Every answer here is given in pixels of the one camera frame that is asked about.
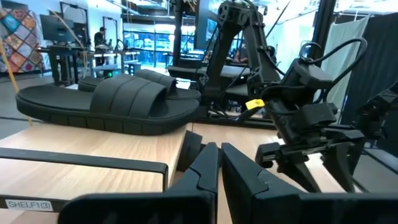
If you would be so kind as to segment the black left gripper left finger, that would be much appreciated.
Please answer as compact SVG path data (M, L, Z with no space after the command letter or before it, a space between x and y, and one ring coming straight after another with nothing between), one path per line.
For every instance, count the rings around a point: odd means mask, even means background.
M218 164L209 143L166 191L82 195L65 205L58 224L216 224Z

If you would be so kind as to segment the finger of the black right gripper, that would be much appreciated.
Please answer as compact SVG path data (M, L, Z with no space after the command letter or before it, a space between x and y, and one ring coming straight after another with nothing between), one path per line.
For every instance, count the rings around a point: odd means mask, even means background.
M349 146L333 146L323 152L323 166L346 192L355 192L352 175L349 172Z
M278 172L283 173L298 183L308 192L320 192L320 188L311 174L306 162L306 155L288 155L278 159Z

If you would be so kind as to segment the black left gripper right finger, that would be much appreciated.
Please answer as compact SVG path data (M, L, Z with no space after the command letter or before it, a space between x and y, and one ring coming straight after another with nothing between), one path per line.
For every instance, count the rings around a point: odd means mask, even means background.
M221 150L233 224L398 224L398 194L305 193L230 143Z

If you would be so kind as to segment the black rubber slide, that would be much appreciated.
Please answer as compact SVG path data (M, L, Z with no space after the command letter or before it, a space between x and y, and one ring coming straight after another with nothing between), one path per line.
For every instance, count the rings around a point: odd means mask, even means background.
M191 131L187 131L183 140L183 145L180 151L180 157L177 163L177 171L184 172L187 170L193 161L201 152L203 136Z
M120 75L93 92L57 86L30 86L16 95L19 112L52 124L132 135L160 135L197 115L197 100L171 100L164 85Z
M143 69L137 71L134 75L120 74L116 77L132 78L139 77L143 78L160 85L163 85L167 89L167 98L170 100L198 100L201 99L201 93L197 90L186 90L177 87L177 80L174 77L163 75L161 73ZM81 78L78 82L78 90L84 92L94 92L95 88L106 78L93 78L85 77Z

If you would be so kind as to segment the white shelf label sticker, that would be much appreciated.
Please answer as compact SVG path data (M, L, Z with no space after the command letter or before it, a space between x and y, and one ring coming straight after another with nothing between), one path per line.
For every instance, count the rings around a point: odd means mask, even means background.
M53 212L53 206L45 200L11 200L5 199L6 207L11 210L28 210L38 212Z

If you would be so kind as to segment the grey curtain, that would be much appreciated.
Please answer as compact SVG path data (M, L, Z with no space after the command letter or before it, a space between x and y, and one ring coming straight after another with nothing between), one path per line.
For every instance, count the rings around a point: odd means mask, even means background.
M332 23L326 46L325 52L328 53L338 45L346 42L347 40L362 37L364 30L368 24L369 17L352 22L345 22L342 24ZM321 68L327 74L335 79L342 73L352 62L354 62L359 49L359 43L349 44L341 50L333 54L331 57L322 62ZM347 74L340 80L329 92L327 99L341 110L345 99L346 89L348 86L351 73Z

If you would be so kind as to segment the black curtain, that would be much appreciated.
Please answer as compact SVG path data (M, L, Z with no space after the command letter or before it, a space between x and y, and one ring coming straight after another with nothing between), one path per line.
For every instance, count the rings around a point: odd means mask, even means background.
M363 37L368 47L351 73L342 124L356 121L360 106L398 81L398 12L370 18Z

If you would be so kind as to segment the person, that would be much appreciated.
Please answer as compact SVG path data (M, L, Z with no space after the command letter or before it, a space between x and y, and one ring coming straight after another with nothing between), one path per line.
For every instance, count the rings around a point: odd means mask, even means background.
M95 43L95 52L96 53L105 53L105 45L106 45L106 40L104 38L106 29L104 27L100 27L99 31L95 34L94 36L94 43ZM100 66L104 64L104 57L96 57L96 65Z

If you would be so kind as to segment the black desk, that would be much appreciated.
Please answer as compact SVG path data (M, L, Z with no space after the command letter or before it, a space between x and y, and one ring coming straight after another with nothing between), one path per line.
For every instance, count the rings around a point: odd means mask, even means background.
M120 68L120 72L124 73L124 56L138 56L139 52L133 49L127 50L114 50L112 52L88 52L81 47L57 46L52 45L49 47L37 47L36 51L46 53L48 55L56 55L63 57L66 65L67 80L66 86L77 84L80 78L87 75L95 77L96 72L102 70L112 70ZM96 58L114 59L114 65L95 65Z

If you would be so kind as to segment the black computer monitor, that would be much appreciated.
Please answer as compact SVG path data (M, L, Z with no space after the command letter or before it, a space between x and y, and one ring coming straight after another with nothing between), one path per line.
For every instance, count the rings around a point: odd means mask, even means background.
M65 24L55 16L40 15L44 40L73 42L75 39Z

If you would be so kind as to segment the colourful patchwork quilt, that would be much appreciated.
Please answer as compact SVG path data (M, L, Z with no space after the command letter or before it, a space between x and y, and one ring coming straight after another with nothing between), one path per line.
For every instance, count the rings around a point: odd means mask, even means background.
M0 36L13 73L29 73L44 68L37 49L42 43L40 22L30 10L0 8Z

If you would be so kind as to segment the black aluminium rig frame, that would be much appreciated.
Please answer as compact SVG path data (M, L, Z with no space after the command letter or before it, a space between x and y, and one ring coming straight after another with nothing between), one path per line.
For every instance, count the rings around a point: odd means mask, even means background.
M317 65L321 68L323 61L325 61L326 59L331 57L333 54L335 54L336 52L341 50L343 47L346 47L349 44L358 42L359 49L358 49L357 56L356 56L354 62L352 62L342 73L340 73L337 76L337 78L339 78L339 81L340 81L347 74L349 74L349 72L352 71L352 69L354 69L354 67L356 67L358 65L358 63L360 62L360 60L363 58L363 56L365 54L368 43L363 37L358 37L358 38L350 39L350 40L347 40L346 42L343 42L342 44L338 45L333 50L331 50L329 53L324 53L323 48L326 44L326 33L331 26L332 13L335 8L335 5L336 5L336 0L321 0L320 1L320 7L319 7L318 13L316 15L314 36L313 36L312 41L307 44L307 47L310 49L310 53L306 54L303 50L301 50L299 52L299 56L297 58L303 57L303 58L310 58L310 59L316 60ZM273 59L274 63L276 64L274 49L271 46L269 46L268 44L267 44L267 46L269 47L269 49L271 51L272 59ZM247 84L246 84L247 81L245 84L243 84L241 86L235 86L235 87L230 87L229 85L224 84L221 81L221 86L223 87L223 94L214 100L205 97L203 94L203 88L202 88L202 84L200 81L200 79L203 75L201 75L198 80L199 86L200 86L201 92L202 92L203 103L204 103L206 109L209 109L209 110L214 109L219 114L219 117L218 117L219 122L224 123L224 124L230 124L230 125L248 124L249 119L253 114L257 113L260 109L264 109L264 108L256 108L253 110L248 110L246 108L245 103L247 101L250 101L250 99L248 98L248 92L247 92ZM237 102L241 103L242 105L244 105L246 109L237 117L230 117L226 114L222 114L221 113L222 109L218 103L221 100L225 100L225 99L237 101ZM376 138L379 138L382 136L382 130L380 128L381 122L385 118L387 112L391 109L398 109L398 94L395 93L394 87L390 87L389 89L382 91L380 94L376 95L364 106L360 107L359 121L354 125L347 125L347 126L353 126L354 128L360 130L363 133L363 135L364 135L363 150L364 150L364 146L368 140L376 139ZM266 111L266 114L268 115L269 119L267 121L257 122L257 126L260 128L266 128L266 129L272 129L272 128L276 129L276 127L274 126L274 123L271 120L271 117L269 116L267 111Z

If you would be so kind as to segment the wooden shelf with black frame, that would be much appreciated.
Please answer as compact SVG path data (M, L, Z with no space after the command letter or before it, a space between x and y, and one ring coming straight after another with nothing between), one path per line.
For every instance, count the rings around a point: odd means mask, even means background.
M0 139L0 147L163 162L173 179L186 126L160 136L134 136L36 124ZM0 194L70 199L94 192L160 192L162 175L87 166L0 159Z

